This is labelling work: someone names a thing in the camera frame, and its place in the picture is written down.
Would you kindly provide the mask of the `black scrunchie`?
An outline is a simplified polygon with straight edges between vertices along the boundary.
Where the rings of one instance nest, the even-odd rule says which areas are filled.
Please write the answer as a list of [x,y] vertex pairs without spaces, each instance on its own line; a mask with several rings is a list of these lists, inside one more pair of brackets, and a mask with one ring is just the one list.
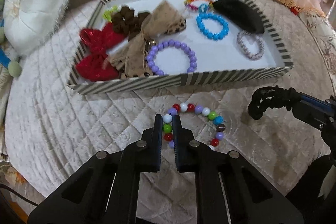
[[287,111],[301,100],[301,94],[294,88],[284,89],[278,86],[266,86],[257,89],[248,105],[248,114],[254,120],[262,118],[268,108],[280,109],[285,107]]

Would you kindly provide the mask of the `leopard print ribbon bow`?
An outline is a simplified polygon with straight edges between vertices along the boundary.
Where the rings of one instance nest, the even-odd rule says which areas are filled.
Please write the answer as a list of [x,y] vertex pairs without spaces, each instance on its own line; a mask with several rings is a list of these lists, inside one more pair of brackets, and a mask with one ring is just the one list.
[[122,79],[152,75],[146,56],[156,39],[161,35],[172,35],[186,29],[186,19],[167,0],[163,0],[141,24],[139,34],[126,46],[109,55],[102,67],[112,65],[121,73]]

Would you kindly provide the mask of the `red satin bow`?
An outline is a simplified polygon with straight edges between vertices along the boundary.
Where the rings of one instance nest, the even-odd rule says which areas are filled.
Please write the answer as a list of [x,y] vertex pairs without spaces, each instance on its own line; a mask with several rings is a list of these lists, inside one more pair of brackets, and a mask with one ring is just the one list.
[[90,54],[76,65],[79,75],[92,82],[117,79],[118,70],[110,64],[104,65],[108,58],[106,51],[120,44],[125,38],[123,33],[114,32],[111,22],[102,30],[82,29],[80,39],[88,47]]

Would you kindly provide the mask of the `brown scrunchie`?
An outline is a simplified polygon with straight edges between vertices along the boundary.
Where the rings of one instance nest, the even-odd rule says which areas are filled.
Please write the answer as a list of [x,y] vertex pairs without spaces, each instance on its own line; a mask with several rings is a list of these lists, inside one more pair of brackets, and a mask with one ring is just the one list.
[[119,12],[112,14],[113,30],[118,34],[124,34],[128,40],[131,40],[140,33],[143,21],[150,15],[150,12],[139,12],[135,15],[134,9],[122,6]]

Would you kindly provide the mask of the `black velvet pouch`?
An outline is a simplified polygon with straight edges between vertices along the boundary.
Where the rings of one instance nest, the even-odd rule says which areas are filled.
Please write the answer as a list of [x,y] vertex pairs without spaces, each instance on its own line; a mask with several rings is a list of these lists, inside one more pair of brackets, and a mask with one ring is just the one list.
[[217,0],[213,2],[213,9],[246,32],[264,34],[261,16],[242,1]]

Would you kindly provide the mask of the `quilted beige bedspread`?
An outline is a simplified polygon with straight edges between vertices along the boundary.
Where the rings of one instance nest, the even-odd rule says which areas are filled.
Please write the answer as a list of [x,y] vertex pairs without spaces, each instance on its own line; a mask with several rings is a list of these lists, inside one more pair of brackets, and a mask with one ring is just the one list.
[[322,100],[333,94],[329,72],[302,21],[271,0],[253,0],[277,28],[294,68],[275,79],[169,87],[83,96],[67,87],[71,61],[98,0],[69,10],[59,30],[22,60],[6,109],[5,143],[11,165],[26,179],[35,202],[49,196],[96,152],[124,149],[175,103],[198,103],[227,122],[218,151],[239,151],[282,193],[297,184],[313,160],[330,152],[319,131],[285,109],[250,118],[247,106],[262,86],[295,88]]

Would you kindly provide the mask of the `red tassel ornament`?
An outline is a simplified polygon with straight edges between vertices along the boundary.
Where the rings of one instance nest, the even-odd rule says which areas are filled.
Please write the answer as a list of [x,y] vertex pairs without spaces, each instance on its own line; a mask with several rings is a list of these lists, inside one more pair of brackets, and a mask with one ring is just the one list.
[[294,15],[298,15],[299,14],[299,8],[298,7],[291,7],[290,11],[294,14]]

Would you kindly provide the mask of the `striped black white tray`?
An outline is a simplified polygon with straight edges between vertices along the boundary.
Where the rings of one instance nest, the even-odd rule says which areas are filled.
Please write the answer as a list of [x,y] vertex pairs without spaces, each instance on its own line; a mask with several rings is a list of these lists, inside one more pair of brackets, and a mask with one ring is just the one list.
[[[104,27],[102,15],[114,5],[127,5],[137,12],[153,11],[163,0],[100,0],[89,22],[89,28]],[[184,0],[167,0],[178,11],[184,10]],[[178,50],[165,50],[157,55],[155,63],[165,72],[164,76],[149,76],[124,80],[91,82],[82,78],[75,68],[70,70],[68,87],[82,95],[125,92],[138,89],[168,86],[191,86],[266,79],[284,75],[293,67],[290,54],[276,28],[253,0],[239,0],[254,9],[264,25],[262,35],[264,54],[260,60],[249,60],[237,44],[240,28],[230,23],[229,32],[222,40],[205,37],[196,23],[196,13],[187,12],[184,31],[160,37],[160,41],[174,39],[186,43],[196,54],[197,70],[186,73],[187,57]]]

